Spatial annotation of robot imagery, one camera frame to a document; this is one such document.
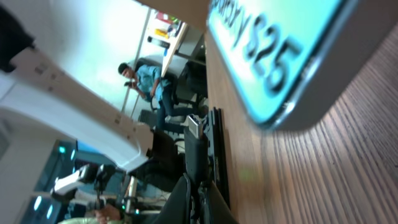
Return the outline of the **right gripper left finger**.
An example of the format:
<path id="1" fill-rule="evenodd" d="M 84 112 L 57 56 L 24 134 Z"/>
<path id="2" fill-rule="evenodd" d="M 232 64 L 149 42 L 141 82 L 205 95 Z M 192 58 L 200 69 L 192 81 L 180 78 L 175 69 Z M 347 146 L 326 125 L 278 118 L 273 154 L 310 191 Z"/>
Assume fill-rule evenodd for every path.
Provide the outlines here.
<path id="1" fill-rule="evenodd" d="M 187 174 L 179 178 L 155 224 L 190 223 L 191 182 Z"/>

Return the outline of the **turquoise Galaxy S25 smartphone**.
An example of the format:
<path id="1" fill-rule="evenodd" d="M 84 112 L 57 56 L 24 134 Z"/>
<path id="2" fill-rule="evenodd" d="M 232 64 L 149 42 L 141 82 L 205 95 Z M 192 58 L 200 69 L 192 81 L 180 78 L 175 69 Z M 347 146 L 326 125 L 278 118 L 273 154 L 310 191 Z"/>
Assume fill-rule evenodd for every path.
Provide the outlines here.
<path id="1" fill-rule="evenodd" d="M 397 24 L 397 0 L 212 0 L 206 24 L 251 121 L 301 131 Z"/>

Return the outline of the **seated person in blue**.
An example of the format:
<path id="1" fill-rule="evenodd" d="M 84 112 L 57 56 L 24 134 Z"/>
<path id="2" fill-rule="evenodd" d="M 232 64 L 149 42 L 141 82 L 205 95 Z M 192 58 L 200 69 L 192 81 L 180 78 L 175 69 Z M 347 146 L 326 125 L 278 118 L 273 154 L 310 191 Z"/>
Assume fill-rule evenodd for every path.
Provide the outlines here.
<path id="1" fill-rule="evenodd" d="M 138 71 L 127 63 L 121 63 L 118 73 L 132 82 L 127 82 L 126 86 L 135 90 L 144 100 L 157 100 L 159 109 L 157 110 L 156 129 L 177 134 L 183 134 L 185 126 L 181 124 L 167 123 L 167 116 L 188 116 L 190 114 L 200 115 L 198 108 L 176 108 L 172 99 L 173 83 L 161 77 L 159 67 L 153 65 L 142 65 Z"/>

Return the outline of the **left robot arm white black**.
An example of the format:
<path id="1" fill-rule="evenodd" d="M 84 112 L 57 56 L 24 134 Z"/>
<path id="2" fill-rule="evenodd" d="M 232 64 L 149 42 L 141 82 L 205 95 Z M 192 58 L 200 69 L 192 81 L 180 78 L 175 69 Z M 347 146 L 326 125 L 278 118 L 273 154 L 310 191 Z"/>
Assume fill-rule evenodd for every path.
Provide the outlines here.
<path id="1" fill-rule="evenodd" d="M 174 140 L 134 121 L 62 70 L 1 8 L 1 109 L 94 147 L 118 168 L 165 192 L 183 174 Z"/>

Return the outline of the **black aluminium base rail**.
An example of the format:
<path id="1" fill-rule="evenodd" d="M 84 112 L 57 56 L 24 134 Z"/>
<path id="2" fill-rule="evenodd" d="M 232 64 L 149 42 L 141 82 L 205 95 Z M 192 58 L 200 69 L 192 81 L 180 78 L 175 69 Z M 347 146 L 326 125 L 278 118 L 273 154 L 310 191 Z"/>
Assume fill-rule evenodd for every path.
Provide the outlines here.
<path id="1" fill-rule="evenodd" d="M 210 176 L 215 182 L 227 206 L 230 207 L 228 171 L 226 166 L 223 117 L 220 108 L 209 110 L 204 133 L 208 139 Z"/>

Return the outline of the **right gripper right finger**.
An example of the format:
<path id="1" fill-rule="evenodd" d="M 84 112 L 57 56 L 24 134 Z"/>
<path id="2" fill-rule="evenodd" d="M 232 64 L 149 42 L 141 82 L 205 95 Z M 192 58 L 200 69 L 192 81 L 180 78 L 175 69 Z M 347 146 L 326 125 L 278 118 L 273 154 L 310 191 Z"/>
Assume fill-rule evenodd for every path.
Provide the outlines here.
<path id="1" fill-rule="evenodd" d="M 238 224 L 214 182 L 202 182 L 200 197 L 200 223 Z"/>

